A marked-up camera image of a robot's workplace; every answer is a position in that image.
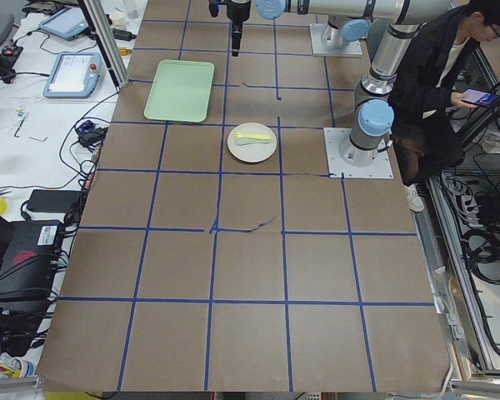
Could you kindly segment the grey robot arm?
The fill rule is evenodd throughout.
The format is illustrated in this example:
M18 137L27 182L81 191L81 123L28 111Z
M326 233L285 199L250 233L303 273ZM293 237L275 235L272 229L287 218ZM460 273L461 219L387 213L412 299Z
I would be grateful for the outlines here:
M312 24L312 51L316 55L345 55L352 43L368 35L375 19L387 20L387 28L369 71L358 82L355 92L353 129L331 153L349 167L365 168L383 151L381 142L389 134L394 114L387 97L393 88L399 63L420 27L443 13L448 1L211 1L209 12L218 15L226 8L232 35L232 55L237 56L243 37L243 24L256 8L262 18L273 20L283 13L322 14L325 24Z
M329 15L322 34L322 43L331 49L345 48L367 36L369 22L365 18Z

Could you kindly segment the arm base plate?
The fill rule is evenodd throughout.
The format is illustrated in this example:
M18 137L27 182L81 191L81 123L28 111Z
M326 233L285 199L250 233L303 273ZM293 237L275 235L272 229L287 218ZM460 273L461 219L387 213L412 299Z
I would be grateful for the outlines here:
M360 58L363 55L360 44L362 33L366 32L363 23L351 21L340 28L312 23L309 31L314 56Z
M328 175L331 178L393 179L388 147L382 137L371 150L355 147L350 141L351 128L325 127L324 143Z

